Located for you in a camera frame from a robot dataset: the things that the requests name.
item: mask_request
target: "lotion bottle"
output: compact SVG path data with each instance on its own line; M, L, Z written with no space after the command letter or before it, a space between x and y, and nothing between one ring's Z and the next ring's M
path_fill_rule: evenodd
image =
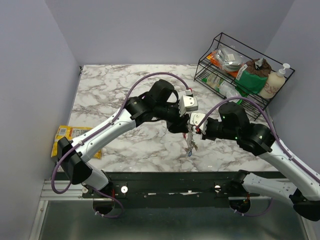
M284 75L286 74L286 69L289 68L290 65L288 63L284 63L283 68L279 69L278 72L270 73L259 95L265 99L273 98L279 89L285 84L286 79Z

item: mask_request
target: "marble countertop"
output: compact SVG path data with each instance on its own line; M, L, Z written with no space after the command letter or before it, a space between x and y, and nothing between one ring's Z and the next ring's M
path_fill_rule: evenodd
M130 87L141 77L155 72L170 72L186 81L198 99L198 112L207 113L222 99L193 81L196 65L85 65L83 67L69 126L95 127L110 117L122 104ZM171 76L151 77L141 82L131 96L150 89L159 79L167 80L177 91L183 84ZM218 118L218 111L212 115ZM259 118L256 122L264 123ZM94 167L109 172L200 172L200 171L275 171L267 162L245 152L235 141L200 140L198 151L186 156L181 133L172 134L166 123L148 122L126 132L102 149L102 159L91 159Z

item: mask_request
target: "white wall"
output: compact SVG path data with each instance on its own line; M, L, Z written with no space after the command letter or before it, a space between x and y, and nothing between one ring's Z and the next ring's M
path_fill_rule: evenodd
M295 0L266 54L296 70L270 104L279 136L320 173L320 1ZM320 239L320 223L315 224Z
M43 0L0 7L0 239L29 238L79 67Z
M267 49L293 0L46 0L81 64L197 63L225 32Z

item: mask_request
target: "black metal shelf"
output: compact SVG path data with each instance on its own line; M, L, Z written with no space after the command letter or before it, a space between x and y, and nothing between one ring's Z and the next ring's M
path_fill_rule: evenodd
M216 91L215 89L213 89L212 87L210 87L209 85L207 85L205 82L202 81L202 79L208 78L210 76L210 74L214 73L216 75L218 75L219 77L223 78L225 81L227 81L229 84L233 85L234 87L237 87L238 85L235 83L235 78L231 75L229 75L228 73L224 72L223 70L221 70L220 68L218 68L217 66L215 66L214 64L212 64L210 62L210 60L207 58L207 56L209 56L211 54L211 52L215 49L217 49L219 47L219 45L222 44L225 47L231 48L230 46L233 46L232 49L238 53L240 53L241 55L243 55L245 58L247 58L247 60L252 60L253 58L249 57L249 55L254 55L254 58L265 58L268 63L271 65L271 67L276 68L276 70L280 69L282 67L282 63L271 58L268 57L267 55L253 49L252 47L236 40L233 37L230 37L229 35L221 32L219 35L217 35L212 43L211 46L209 47L209 49L204 53L204 55L202 55L202 57L199 59L198 61L198 66L196 69L196 73L194 76L194 81L197 81L198 83L202 84L204 87L206 87L207 89L211 90L212 92L214 92L215 94L217 94L218 96L220 96L223 99L226 99L225 96L223 96L221 93L219 93L218 91ZM288 79L292 76L292 74L295 72L294 69L290 68L288 69L288 73L284 76L286 81L285 83L287 83ZM258 104L263 110L266 109L266 107L269 105L269 103L274 99L265 99L262 96L255 94L251 91L248 90L248 96L247 98L253 100L256 104ZM254 120L256 120L259 116L260 116L260 112L254 107L252 106L250 103L246 102L246 101L242 101L241 105L244 107L244 109L246 110L246 113L253 117Z

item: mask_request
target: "green package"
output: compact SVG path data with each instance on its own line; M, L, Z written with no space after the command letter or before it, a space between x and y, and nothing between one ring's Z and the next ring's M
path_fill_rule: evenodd
M240 68L234 82L247 94L258 94L265 86L270 72L271 66L265 59L250 60Z

